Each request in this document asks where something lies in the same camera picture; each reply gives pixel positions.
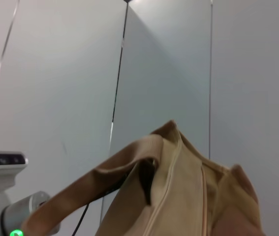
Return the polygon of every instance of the bag strap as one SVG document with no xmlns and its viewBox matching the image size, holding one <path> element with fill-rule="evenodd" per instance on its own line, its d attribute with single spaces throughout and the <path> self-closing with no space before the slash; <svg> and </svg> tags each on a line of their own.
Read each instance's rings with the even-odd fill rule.
<svg viewBox="0 0 279 236">
<path fill-rule="evenodd" d="M 137 162 L 153 160 L 157 168 L 162 147 L 163 139 L 157 134 L 151 134 L 126 146 L 31 214 L 22 225 L 24 235 L 47 235 L 72 212 L 106 195 Z"/>
</svg>

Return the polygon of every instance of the bag handle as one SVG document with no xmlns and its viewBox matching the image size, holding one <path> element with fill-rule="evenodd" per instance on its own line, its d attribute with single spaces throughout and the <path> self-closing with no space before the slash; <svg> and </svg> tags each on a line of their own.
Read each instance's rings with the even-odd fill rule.
<svg viewBox="0 0 279 236">
<path fill-rule="evenodd" d="M 31 214 L 22 225 L 24 235 L 46 236 L 72 212 L 110 190 L 137 162 L 153 160 L 157 168 L 162 147 L 163 139 L 157 134 L 151 134 L 126 146 Z"/>
</svg>

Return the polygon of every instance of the black cable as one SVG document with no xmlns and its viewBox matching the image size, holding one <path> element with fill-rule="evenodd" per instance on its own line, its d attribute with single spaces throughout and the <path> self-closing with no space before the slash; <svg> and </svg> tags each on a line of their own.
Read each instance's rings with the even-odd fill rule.
<svg viewBox="0 0 279 236">
<path fill-rule="evenodd" d="M 85 217 L 85 214 L 86 214 L 86 212 L 87 212 L 87 210 L 88 210 L 88 207 L 89 207 L 89 204 L 86 205 L 86 208 L 85 208 L 84 212 L 82 213 L 82 215 L 81 215 L 81 217 L 80 217 L 80 220 L 79 220 L 79 222 L 78 222 L 78 225 L 76 226 L 75 231 L 72 233 L 72 236 L 75 236 L 75 235 L 76 235 L 76 233 L 77 233 L 77 231 L 78 231 L 78 229 L 79 229 L 79 226 L 80 226 L 82 220 L 83 220 L 84 217 Z"/>
</svg>

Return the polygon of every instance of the tan tote bag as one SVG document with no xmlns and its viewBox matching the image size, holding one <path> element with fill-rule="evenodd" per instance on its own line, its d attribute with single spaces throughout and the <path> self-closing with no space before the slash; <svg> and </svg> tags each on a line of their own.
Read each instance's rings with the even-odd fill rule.
<svg viewBox="0 0 279 236">
<path fill-rule="evenodd" d="M 261 236 L 255 191 L 240 166 L 203 157 L 173 121 L 113 155 L 23 224 L 45 236 L 78 208 L 120 188 L 96 236 Z"/>
</svg>

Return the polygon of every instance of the green light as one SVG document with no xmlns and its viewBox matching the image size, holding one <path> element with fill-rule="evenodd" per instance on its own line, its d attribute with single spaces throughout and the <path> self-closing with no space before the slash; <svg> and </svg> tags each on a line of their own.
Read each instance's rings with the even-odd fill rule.
<svg viewBox="0 0 279 236">
<path fill-rule="evenodd" d="M 23 236 L 23 232 L 21 230 L 14 230 L 9 236 Z"/>
</svg>

